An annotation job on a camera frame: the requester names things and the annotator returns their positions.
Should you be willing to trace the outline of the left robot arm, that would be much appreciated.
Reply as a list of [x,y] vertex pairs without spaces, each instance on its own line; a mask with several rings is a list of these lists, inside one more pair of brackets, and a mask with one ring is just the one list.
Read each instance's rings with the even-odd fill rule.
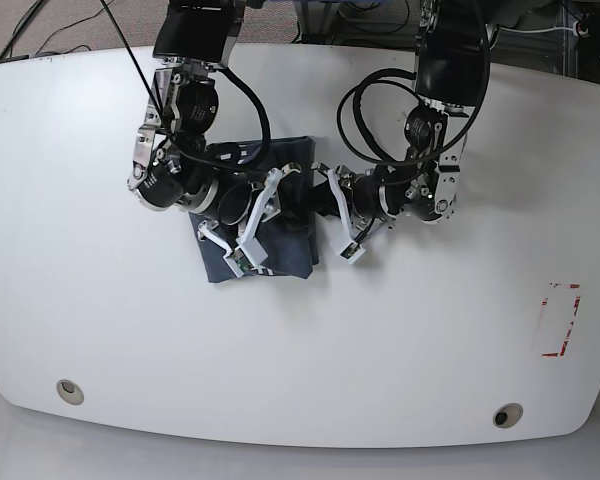
[[[481,1],[424,2],[415,71],[377,70],[339,103],[351,107],[370,152],[362,153],[348,139],[343,142],[372,169],[366,174],[337,169],[335,183],[323,182],[310,190],[309,209],[323,217],[350,214],[365,225],[388,222],[400,214],[436,223],[452,214],[460,158],[489,83],[487,23]],[[363,96],[377,85],[402,89],[415,100],[403,128],[407,142],[403,159],[380,146],[364,119]]]

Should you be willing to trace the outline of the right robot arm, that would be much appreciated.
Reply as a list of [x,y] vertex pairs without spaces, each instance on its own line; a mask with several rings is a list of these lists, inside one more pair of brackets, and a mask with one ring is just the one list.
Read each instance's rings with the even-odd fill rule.
[[[247,216],[253,183],[271,144],[261,100],[229,67],[246,1],[171,1],[154,45],[162,62],[151,80],[128,188],[156,211],[179,207],[225,225]],[[261,139],[251,146],[210,144],[219,110],[212,73],[219,72],[255,107]]]

